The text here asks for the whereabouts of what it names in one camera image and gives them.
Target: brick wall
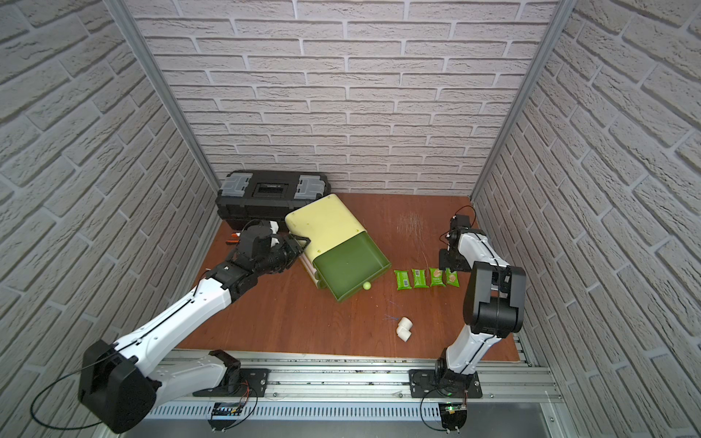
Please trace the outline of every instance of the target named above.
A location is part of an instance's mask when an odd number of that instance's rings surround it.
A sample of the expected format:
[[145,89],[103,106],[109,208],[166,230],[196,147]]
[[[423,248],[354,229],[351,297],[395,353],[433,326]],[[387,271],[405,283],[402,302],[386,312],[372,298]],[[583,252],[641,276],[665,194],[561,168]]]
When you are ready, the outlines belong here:
[[476,200],[582,436],[701,430],[700,5],[580,0]]
[[[179,296],[214,193],[102,2],[0,6],[0,60],[0,435],[40,436],[37,392]],[[93,422],[76,391],[41,419]]]
[[132,0],[219,177],[469,194],[555,2]]

